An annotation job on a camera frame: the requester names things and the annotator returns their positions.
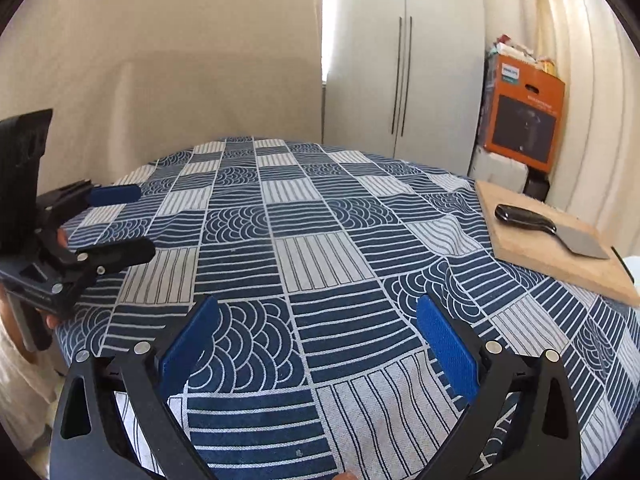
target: person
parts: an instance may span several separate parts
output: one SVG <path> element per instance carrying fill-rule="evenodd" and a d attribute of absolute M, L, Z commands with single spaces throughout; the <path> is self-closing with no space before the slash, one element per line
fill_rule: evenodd
<path fill-rule="evenodd" d="M 66 246 L 66 235 L 58 231 L 58 243 Z M 54 329 L 59 320 L 46 315 L 45 321 Z M 29 352 L 9 305 L 6 291 L 0 283 L 0 422 L 14 446 L 25 457 L 38 450 L 36 444 L 46 438 L 47 412 L 57 398 L 61 383 L 47 352 Z M 36 460 L 32 467 L 46 475 L 46 463 Z"/>

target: patchwork pattern tablecloth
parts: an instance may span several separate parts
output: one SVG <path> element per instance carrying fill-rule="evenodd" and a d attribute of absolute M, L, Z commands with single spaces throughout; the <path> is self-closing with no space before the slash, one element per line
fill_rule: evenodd
<path fill-rule="evenodd" d="M 483 339 L 568 371 L 588 476 L 638 403 L 640 316 L 494 259 L 472 181 L 383 156 L 235 137 L 121 179 L 139 202 L 96 208 L 70 245 L 144 235 L 155 259 L 87 290 L 58 336 L 109 355 L 213 294 L 222 322 L 172 410 L 230 478 L 414 476 L 455 425 L 457 396 L 415 324 L 431 289 Z M 480 457 L 487 466 L 514 410 Z M 158 470 L 125 396 L 143 462 Z"/>

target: orange box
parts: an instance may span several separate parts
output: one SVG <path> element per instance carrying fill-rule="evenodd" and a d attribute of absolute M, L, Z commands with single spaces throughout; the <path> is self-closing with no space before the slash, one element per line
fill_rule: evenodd
<path fill-rule="evenodd" d="M 479 143 L 549 173 L 558 146 L 564 83 L 535 66 L 501 54 L 488 59 Z"/>

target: knife handle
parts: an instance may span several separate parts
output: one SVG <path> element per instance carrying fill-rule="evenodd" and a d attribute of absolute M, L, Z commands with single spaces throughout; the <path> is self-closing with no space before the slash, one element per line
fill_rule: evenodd
<path fill-rule="evenodd" d="M 498 204 L 495 207 L 495 217 L 514 227 L 556 234 L 556 224 L 549 218 L 514 205 Z"/>

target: white label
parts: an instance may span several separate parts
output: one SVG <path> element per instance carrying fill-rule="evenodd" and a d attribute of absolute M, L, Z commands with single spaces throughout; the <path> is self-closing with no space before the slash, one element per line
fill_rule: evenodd
<path fill-rule="evenodd" d="M 520 79 L 520 69 L 516 66 L 502 64 L 502 75 L 511 79 Z"/>

